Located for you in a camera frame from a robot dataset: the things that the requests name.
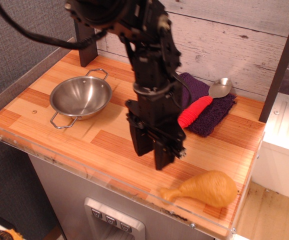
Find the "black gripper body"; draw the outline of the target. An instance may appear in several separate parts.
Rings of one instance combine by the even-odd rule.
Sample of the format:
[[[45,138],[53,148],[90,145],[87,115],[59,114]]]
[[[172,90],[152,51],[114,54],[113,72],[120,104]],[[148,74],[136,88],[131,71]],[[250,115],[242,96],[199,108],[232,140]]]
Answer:
[[[182,87],[169,84],[163,88],[133,86],[137,100],[127,100],[127,120],[130,126],[149,128],[154,143],[163,142],[177,158],[186,155],[183,142],[186,135],[178,124],[178,116],[182,109]]]

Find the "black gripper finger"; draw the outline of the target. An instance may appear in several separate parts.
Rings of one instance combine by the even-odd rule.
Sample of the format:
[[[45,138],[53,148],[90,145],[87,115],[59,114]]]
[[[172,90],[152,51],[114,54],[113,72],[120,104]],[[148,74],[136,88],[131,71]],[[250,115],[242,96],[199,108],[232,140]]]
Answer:
[[[156,141],[154,143],[154,159],[155,168],[160,171],[170,163],[174,162],[175,155],[171,148],[165,145],[162,141]]]
[[[148,127],[139,128],[130,125],[130,134],[134,150],[139,157],[154,150],[154,140]]]

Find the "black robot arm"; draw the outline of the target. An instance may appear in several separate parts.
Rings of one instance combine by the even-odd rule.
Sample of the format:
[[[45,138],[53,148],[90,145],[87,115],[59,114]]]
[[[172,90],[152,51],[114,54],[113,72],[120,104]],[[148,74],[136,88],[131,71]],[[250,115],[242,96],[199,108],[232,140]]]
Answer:
[[[112,33],[124,44],[134,72],[136,100],[128,100],[127,120],[138,156],[154,153],[161,170],[186,154],[178,124],[186,86],[171,21],[158,0],[68,0],[65,9],[78,23]]]

